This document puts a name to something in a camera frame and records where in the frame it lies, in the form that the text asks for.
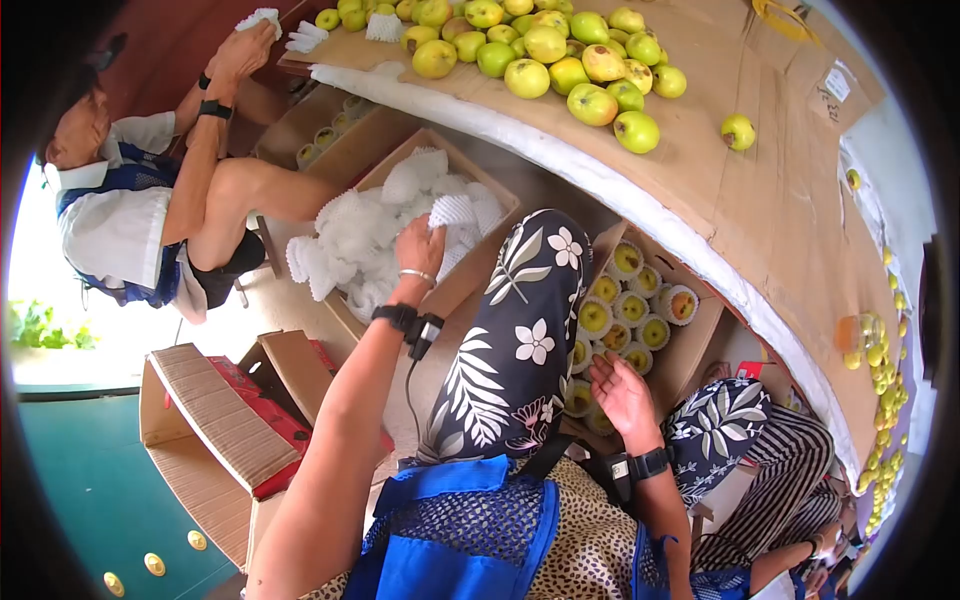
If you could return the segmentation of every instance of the striped pants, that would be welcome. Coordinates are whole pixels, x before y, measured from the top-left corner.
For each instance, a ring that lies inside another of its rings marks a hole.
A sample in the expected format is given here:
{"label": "striped pants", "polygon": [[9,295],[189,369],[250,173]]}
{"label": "striped pants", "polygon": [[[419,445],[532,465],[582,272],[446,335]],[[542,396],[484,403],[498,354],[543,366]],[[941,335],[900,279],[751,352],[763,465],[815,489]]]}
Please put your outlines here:
{"label": "striped pants", "polygon": [[746,457],[759,474],[717,535],[694,551],[693,572],[749,568],[760,554],[806,540],[840,515],[840,497],[823,478],[833,438],[816,420],[773,406]]}

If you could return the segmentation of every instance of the yellow tape roll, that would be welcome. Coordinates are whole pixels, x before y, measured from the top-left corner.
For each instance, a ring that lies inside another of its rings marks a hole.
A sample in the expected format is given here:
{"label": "yellow tape roll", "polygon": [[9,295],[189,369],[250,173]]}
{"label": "yellow tape roll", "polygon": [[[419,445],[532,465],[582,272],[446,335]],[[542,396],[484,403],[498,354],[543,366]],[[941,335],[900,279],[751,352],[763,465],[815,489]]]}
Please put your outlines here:
{"label": "yellow tape roll", "polygon": [[821,46],[820,38],[811,30],[803,18],[782,4],[773,0],[753,0],[754,11],[763,22],[774,31],[794,41],[812,40]]}

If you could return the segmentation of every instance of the woman's hand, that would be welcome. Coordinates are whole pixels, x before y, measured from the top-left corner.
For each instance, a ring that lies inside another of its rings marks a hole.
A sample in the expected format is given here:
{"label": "woman's hand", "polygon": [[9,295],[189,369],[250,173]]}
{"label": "woman's hand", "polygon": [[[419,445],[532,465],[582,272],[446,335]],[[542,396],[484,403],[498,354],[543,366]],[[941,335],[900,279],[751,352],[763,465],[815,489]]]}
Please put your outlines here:
{"label": "woman's hand", "polygon": [[220,78],[239,84],[267,63],[274,41],[276,27],[267,19],[242,32],[234,31],[220,44],[217,54],[207,64],[206,73],[211,80]]}
{"label": "woman's hand", "polygon": [[663,436],[654,419],[654,402],[643,377],[622,358],[607,351],[607,360],[594,354],[590,365],[590,392],[623,437],[631,456],[663,447]]}
{"label": "woman's hand", "polygon": [[[396,264],[400,269],[420,271],[436,279],[444,262],[446,227],[429,231],[429,220],[428,214],[417,217],[396,237]],[[430,288],[430,283],[423,277],[402,275],[391,301],[417,306]]]}

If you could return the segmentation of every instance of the floral pants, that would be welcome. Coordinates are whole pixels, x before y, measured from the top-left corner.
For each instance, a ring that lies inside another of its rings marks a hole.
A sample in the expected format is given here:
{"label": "floral pants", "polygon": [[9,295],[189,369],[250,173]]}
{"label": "floral pants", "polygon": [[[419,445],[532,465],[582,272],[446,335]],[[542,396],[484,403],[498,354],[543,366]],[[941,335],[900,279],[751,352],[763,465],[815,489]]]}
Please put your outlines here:
{"label": "floral pants", "polygon": [[[523,458],[557,431],[577,309],[592,279],[589,239],[562,212],[539,210],[514,228],[434,404],[419,462]],[[669,415],[662,429],[687,507],[746,454],[769,415],[770,396],[755,379],[716,381]]]}

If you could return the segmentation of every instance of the blue apron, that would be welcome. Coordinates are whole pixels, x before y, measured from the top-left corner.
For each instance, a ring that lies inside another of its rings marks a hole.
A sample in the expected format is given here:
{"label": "blue apron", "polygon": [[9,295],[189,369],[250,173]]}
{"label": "blue apron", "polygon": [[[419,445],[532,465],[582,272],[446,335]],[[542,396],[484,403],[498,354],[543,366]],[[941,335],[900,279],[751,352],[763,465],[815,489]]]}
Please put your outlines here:
{"label": "blue apron", "polygon": [[[560,500],[555,482],[509,475],[514,466],[500,455],[388,479],[344,600],[523,598],[557,535]],[[670,597],[666,541],[638,524],[635,599]]]}
{"label": "blue apron", "polygon": [[[128,189],[132,191],[145,190],[149,187],[173,187],[177,180],[180,165],[168,156],[157,156],[144,152],[127,142],[120,142],[120,156],[135,160],[134,164],[123,164],[115,169],[107,169],[104,182],[100,187],[78,188],[67,190],[57,202],[57,218],[72,203],[87,194],[105,194],[113,190]],[[177,254],[183,242],[163,247],[163,256],[160,258],[160,274],[156,287],[149,288],[129,281],[124,281],[121,287],[107,287],[100,279],[77,271],[87,289],[98,289],[111,296],[117,304],[124,306],[127,302],[144,300],[153,308],[167,304],[177,295],[177,284],[180,282],[180,264]]]}

